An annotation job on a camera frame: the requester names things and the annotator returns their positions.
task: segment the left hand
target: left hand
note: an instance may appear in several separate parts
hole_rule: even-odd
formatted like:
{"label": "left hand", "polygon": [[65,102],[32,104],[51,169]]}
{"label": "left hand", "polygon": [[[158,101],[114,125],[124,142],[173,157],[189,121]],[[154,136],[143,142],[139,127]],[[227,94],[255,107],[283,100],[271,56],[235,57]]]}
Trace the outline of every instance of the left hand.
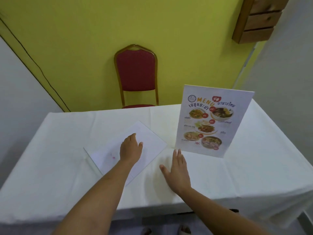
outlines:
{"label": "left hand", "polygon": [[142,152],[143,142],[137,143],[136,133],[125,138],[120,146],[120,161],[125,161],[135,165],[138,162]]}

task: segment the forearm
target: forearm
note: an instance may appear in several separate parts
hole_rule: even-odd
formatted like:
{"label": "forearm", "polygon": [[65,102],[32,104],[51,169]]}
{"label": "forearm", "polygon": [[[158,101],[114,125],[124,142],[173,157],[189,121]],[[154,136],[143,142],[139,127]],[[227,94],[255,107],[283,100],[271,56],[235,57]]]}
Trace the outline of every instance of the forearm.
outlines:
{"label": "forearm", "polygon": [[106,234],[132,166],[119,161],[71,209],[55,233],[83,234],[94,231]]}
{"label": "forearm", "polygon": [[194,189],[184,191],[180,197],[214,235],[268,235],[252,221],[216,204]]}

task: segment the red chair seat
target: red chair seat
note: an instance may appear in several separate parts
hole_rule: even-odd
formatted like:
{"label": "red chair seat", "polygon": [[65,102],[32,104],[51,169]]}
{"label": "red chair seat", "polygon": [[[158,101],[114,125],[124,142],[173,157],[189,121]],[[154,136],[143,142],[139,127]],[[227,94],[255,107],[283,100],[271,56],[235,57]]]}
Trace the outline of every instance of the red chair seat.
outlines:
{"label": "red chair seat", "polygon": [[149,106],[154,106],[154,105],[131,105],[131,106],[124,106],[122,109],[138,108],[138,107],[149,107]]}

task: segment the white tablecloth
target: white tablecloth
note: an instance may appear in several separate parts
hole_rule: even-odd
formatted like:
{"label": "white tablecloth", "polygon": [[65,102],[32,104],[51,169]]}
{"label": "white tablecloth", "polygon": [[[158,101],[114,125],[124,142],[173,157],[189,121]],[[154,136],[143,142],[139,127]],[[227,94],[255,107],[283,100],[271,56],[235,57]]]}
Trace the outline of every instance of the white tablecloth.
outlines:
{"label": "white tablecloth", "polygon": [[[50,113],[0,190],[0,222],[61,220],[101,177],[83,147],[140,120],[168,143],[127,187],[114,219],[188,212],[159,164],[170,167],[180,105]],[[194,189],[247,216],[285,227],[313,203],[313,168],[252,100],[224,159],[184,152]]]}

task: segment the red chair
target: red chair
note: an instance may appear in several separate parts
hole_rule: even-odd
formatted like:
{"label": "red chair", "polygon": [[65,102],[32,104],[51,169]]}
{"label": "red chair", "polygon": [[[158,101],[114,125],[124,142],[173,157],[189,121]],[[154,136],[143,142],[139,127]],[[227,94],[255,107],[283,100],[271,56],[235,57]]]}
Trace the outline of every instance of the red chair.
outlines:
{"label": "red chair", "polygon": [[157,92],[157,57],[149,49],[131,44],[114,55],[114,64],[119,81],[123,109],[154,105],[125,106],[124,91],[155,90],[156,105],[159,105]]}

